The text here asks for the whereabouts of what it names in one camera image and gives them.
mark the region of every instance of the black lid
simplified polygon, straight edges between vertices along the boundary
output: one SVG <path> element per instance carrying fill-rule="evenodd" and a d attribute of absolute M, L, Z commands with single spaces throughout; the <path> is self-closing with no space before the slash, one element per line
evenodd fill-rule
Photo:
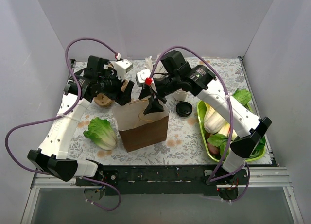
<path fill-rule="evenodd" d="M 176 105 L 176 112 L 181 117 L 187 117 L 192 113 L 192 105 L 188 102 L 179 102 Z"/>

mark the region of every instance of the floral tablecloth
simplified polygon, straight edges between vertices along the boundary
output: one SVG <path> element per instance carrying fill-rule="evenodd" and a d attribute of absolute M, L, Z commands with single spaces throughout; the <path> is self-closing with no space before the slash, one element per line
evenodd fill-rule
<path fill-rule="evenodd" d="M 217 70 L 223 78 L 229 92 L 237 88 L 248 88 L 241 64 L 238 59 L 207 59 L 207 61 Z M 138 71 L 144 69 L 143 60 L 134 60 L 134 68 L 126 75 L 126 79 L 135 81 L 135 75 Z M 200 62 L 198 59 L 188 59 L 192 67 Z M 87 62 L 77 62 L 75 71 L 86 67 Z M 132 92 L 132 99 L 137 100 L 140 94 L 140 88 L 135 84 Z M 192 114 L 187 118 L 181 118 L 176 114 L 175 106 L 177 102 L 173 95 L 167 96 L 167 107 L 169 109 L 169 126 L 167 140 L 150 145 L 148 147 L 127 152 L 122 144 L 119 134 L 118 146 L 112 151 L 105 151 L 97 147 L 91 140 L 83 136 L 83 131 L 91 119 L 99 117 L 110 121 L 113 129 L 118 132 L 112 115 L 113 103 L 109 108 L 101 108 L 94 101 L 85 111 L 80 123 L 73 135 L 70 143 L 68 157 L 72 159 L 92 159 L 104 165 L 181 165 L 181 164 L 216 164 L 215 161 L 207 155 L 203 144 L 196 105 L 199 99 L 187 96 L 186 101 L 193 106 Z M 252 164 L 271 164 L 268 153 Z"/>

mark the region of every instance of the green plastic bowl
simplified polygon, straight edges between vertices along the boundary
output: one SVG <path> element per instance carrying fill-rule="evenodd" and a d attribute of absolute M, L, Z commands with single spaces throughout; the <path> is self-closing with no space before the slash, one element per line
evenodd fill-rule
<path fill-rule="evenodd" d="M 208 150 L 208 147 L 207 147 L 207 142 L 205 140 L 205 133 L 206 133 L 206 131 L 204 129 L 204 116 L 205 116 L 206 110 L 207 110 L 207 108 L 205 106 L 204 101 L 202 101 L 202 100 L 199 101 L 199 103 L 197 105 L 197 111 L 198 111 L 198 118 L 199 118 L 199 123 L 200 123 L 200 129 L 201 129 L 201 134 L 202 134 L 203 142 L 204 142 L 204 145 L 205 145 L 205 148 L 206 148 L 208 156 L 211 159 L 213 159 L 214 161 L 219 162 L 219 160 L 217 158 L 215 158 L 215 156 L 210 154 L 210 152 Z M 264 147 L 260 151 L 260 154 L 257 157 L 248 158 L 245 161 L 246 162 L 251 162 L 251 161 L 258 160 L 258 159 L 262 158 L 265 155 L 265 153 L 266 153 L 266 147 Z"/>

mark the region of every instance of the red connector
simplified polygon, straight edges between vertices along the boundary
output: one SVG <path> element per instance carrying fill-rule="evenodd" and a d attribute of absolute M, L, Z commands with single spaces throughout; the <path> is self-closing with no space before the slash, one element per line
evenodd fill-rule
<path fill-rule="evenodd" d="M 145 80 L 145 84 L 150 86 L 152 83 L 152 79 L 150 77 L 147 77 L 146 80 Z"/>

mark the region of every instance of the gray wall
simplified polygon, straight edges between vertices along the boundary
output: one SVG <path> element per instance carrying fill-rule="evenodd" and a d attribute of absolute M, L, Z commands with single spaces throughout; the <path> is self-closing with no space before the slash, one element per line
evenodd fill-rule
<path fill-rule="evenodd" d="M 311 223 L 311 0 L 274 0 L 245 56 L 277 161 L 286 166 Z"/>
<path fill-rule="evenodd" d="M 4 148 L 12 127 L 52 117 L 59 107 L 67 71 L 64 49 L 37 0 L 0 0 L 0 223 L 20 222 L 33 173 L 16 165 Z M 13 153 L 27 166 L 51 124 L 14 132 Z"/>
<path fill-rule="evenodd" d="M 124 57 L 156 56 L 173 45 L 204 56 L 245 52 L 273 0 L 39 0 L 63 47 L 91 36 Z M 112 56 L 93 42 L 73 47 L 72 58 Z"/>

